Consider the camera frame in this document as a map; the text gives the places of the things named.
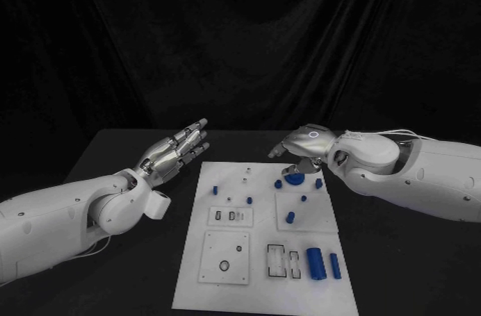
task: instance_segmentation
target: blue cylinder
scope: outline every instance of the blue cylinder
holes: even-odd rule
[[[303,183],[303,180],[306,179],[306,176],[303,174],[292,174],[286,175],[283,179],[290,185],[301,185]]]
[[[338,255],[335,253],[331,253],[329,256],[331,256],[334,278],[341,279],[341,269],[338,268]]]
[[[295,218],[296,214],[293,212],[289,212],[288,214],[288,218],[286,218],[286,223],[292,224],[293,223],[293,218]]]
[[[322,179],[318,178],[316,179],[316,189],[319,189],[322,187]]]
[[[311,269],[311,278],[314,280],[322,280],[328,277],[325,274],[324,260],[319,248],[309,248],[306,250],[309,269]]]

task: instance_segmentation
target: large blue cylinder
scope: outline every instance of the large blue cylinder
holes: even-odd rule
[[[324,260],[319,248],[309,248],[308,252],[308,261],[311,269],[311,278],[314,280],[322,280],[328,277],[325,274]]]

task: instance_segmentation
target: robotic arm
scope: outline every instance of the robotic arm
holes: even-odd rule
[[[396,142],[381,134],[416,139]],[[407,130],[335,136],[328,128],[308,124],[269,157],[285,151],[302,159],[283,175],[314,174],[325,163],[358,194],[444,219],[481,222],[481,147],[436,141]]]
[[[62,263],[127,232],[143,214],[162,219],[171,198],[152,190],[208,149],[208,121],[155,143],[133,169],[29,192],[0,203],[0,286]]]

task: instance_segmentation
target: black table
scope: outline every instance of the black table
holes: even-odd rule
[[[101,131],[65,182],[132,167],[150,144],[176,131]],[[143,216],[95,256],[0,288],[0,314],[211,315],[171,309],[201,162],[293,163],[290,154],[267,158],[288,133],[208,131],[210,150],[159,187],[172,198],[163,220]],[[363,197],[322,171],[360,315],[478,315],[481,224],[451,222]]]

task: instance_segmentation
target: black curtain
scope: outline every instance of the black curtain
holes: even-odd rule
[[[94,0],[155,126],[328,126],[390,1]]]

